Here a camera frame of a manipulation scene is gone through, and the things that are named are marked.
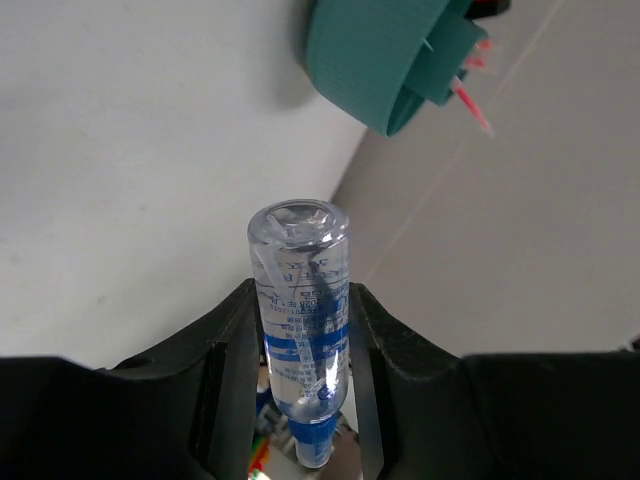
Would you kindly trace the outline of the orange pastel pen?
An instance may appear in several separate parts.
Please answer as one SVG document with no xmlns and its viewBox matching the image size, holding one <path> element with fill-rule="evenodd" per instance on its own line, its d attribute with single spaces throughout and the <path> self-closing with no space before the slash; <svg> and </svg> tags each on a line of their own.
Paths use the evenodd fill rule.
<svg viewBox="0 0 640 480">
<path fill-rule="evenodd" d="M 479 70 L 486 71 L 488 64 L 482 56 L 468 56 L 463 64 L 465 70 Z"/>
</svg>

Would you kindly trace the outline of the clear glue bottle blue cap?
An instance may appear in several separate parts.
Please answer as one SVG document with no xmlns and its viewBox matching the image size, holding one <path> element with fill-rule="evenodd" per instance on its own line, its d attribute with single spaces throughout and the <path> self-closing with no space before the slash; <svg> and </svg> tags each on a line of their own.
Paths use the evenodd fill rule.
<svg viewBox="0 0 640 480">
<path fill-rule="evenodd" d="M 336 206 L 287 200 L 247 238 L 271 391 L 300 464 L 329 460 L 349 383 L 350 222 Z"/>
</svg>

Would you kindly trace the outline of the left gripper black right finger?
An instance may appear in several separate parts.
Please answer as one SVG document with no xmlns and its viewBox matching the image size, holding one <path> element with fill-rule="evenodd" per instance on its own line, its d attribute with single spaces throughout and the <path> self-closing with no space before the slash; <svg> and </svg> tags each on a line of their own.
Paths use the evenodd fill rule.
<svg viewBox="0 0 640 480">
<path fill-rule="evenodd" d="M 639 352 L 456 357 L 350 287 L 367 479 L 635 479 Z"/>
</svg>

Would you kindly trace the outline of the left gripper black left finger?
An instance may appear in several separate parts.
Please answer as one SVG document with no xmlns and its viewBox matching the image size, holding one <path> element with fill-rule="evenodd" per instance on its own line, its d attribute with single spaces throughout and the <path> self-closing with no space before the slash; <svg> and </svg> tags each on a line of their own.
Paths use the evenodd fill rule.
<svg viewBox="0 0 640 480">
<path fill-rule="evenodd" d="M 111 369 L 1 361 L 5 479 L 244 479 L 260 341 L 252 280 Z"/>
</svg>

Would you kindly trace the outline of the teal round compartment organizer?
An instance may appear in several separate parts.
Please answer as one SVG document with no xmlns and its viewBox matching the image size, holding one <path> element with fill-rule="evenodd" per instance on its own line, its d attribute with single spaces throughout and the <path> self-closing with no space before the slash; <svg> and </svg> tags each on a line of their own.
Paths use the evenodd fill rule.
<svg viewBox="0 0 640 480">
<path fill-rule="evenodd" d="M 442 106 L 487 32 L 468 1 L 322 0 L 306 71 L 316 90 L 368 128 L 397 134 L 430 102 Z"/>
</svg>

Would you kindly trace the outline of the pink red pen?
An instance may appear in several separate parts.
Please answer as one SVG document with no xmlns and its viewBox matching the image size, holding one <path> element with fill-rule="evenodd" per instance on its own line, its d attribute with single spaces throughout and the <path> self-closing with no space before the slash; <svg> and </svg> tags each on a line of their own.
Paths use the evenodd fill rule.
<svg viewBox="0 0 640 480">
<path fill-rule="evenodd" d="M 495 132 L 482 112 L 481 108 L 475 102 L 475 100 L 471 97 L 471 95 L 465 89 L 463 83 L 456 79 L 455 82 L 451 85 L 452 91 L 458 96 L 458 98 L 463 102 L 469 112 L 473 115 L 475 120 L 478 122 L 482 130 L 489 136 L 493 137 Z"/>
</svg>

